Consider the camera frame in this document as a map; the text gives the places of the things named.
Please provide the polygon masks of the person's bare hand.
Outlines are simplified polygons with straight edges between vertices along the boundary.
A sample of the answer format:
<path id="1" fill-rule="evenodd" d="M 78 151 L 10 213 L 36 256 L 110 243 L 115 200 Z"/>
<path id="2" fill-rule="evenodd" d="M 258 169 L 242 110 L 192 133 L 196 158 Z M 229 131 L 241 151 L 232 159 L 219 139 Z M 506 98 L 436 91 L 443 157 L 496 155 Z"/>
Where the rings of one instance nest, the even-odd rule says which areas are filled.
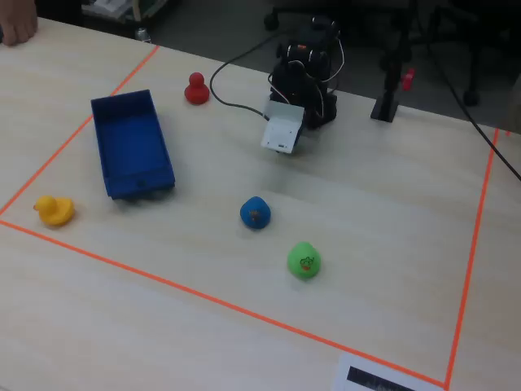
<path id="1" fill-rule="evenodd" d="M 37 8 L 33 0 L 1 0 L 2 43 L 27 42 L 37 31 Z"/>

